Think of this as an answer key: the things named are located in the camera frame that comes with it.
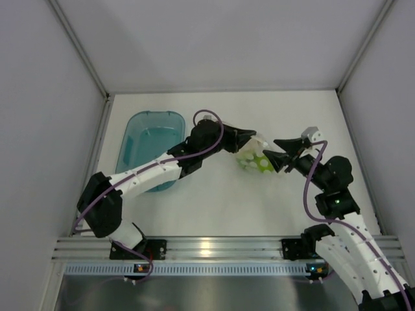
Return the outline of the clear zip top bag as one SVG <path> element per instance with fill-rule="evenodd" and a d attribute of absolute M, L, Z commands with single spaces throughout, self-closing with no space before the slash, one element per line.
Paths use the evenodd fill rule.
<path fill-rule="evenodd" d="M 274 151 L 270 143 L 260 134 L 250 140 L 235 154 L 238 165 L 247 172 L 271 174 L 275 171 L 264 151 Z"/>

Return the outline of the green fake fruit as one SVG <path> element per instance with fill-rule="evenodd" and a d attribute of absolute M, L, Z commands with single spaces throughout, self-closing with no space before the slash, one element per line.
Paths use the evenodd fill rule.
<path fill-rule="evenodd" d="M 269 160 L 260 153 L 242 153 L 236 156 L 238 165 L 247 172 L 258 172 L 261 174 L 270 174 L 274 171 Z"/>

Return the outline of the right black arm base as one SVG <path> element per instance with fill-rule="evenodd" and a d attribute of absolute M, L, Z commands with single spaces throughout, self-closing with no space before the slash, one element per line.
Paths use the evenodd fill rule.
<path fill-rule="evenodd" d="M 281 240 L 283 258 L 287 260 L 316 259 L 318 255 L 307 242 L 301 238 L 284 238 Z"/>

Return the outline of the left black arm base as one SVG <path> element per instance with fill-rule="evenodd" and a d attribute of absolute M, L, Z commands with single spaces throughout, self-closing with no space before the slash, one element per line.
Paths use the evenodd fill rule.
<path fill-rule="evenodd" d="M 133 249 L 149 260 L 165 260 L 167 251 L 167 241 L 163 239 L 150 238 L 142 242 Z M 110 260 L 138 260 L 141 259 L 135 253 L 126 250 L 115 242 L 111 243 Z"/>

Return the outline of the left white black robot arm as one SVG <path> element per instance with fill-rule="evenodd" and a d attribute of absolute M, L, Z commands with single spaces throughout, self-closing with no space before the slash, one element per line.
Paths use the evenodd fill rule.
<path fill-rule="evenodd" d="M 147 250 L 146 237 L 135 223 L 123 220 L 123 204 L 158 185 L 192 174 L 203 160 L 222 150 L 236 154 L 256 133 L 201 120 L 183 142 L 158 158 L 111 176 L 102 172 L 92 175 L 77 203 L 79 218 L 95 237 L 118 242 L 126 254 L 139 259 Z"/>

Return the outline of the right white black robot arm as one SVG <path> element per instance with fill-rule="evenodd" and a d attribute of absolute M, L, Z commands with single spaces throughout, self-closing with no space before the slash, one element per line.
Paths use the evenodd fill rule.
<path fill-rule="evenodd" d="M 274 144 L 282 151 L 264 154 L 276 172 L 297 170 L 306 178 L 303 207 L 316 224 L 301 235 L 305 254 L 331 266 L 359 310 L 413 310 L 414 288 L 378 246 L 348 188 L 353 182 L 349 159 L 336 155 L 322 163 L 326 140 L 302 137 Z"/>

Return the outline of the teal plastic bin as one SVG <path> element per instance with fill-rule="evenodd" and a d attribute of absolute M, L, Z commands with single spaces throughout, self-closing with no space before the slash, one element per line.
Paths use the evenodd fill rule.
<path fill-rule="evenodd" d="M 142 111 L 127 123 L 115 173 L 136 169 L 185 139 L 185 120 L 174 111 Z"/>

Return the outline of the aluminium mounting rail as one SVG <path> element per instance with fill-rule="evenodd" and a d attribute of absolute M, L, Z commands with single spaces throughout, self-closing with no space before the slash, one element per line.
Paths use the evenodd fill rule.
<path fill-rule="evenodd" d="M 165 237 L 165 246 L 158 253 L 170 261 L 254 260 L 271 261 L 283 258 L 280 236 Z M 108 260 L 111 242 L 91 236 L 59 238 L 53 260 Z"/>

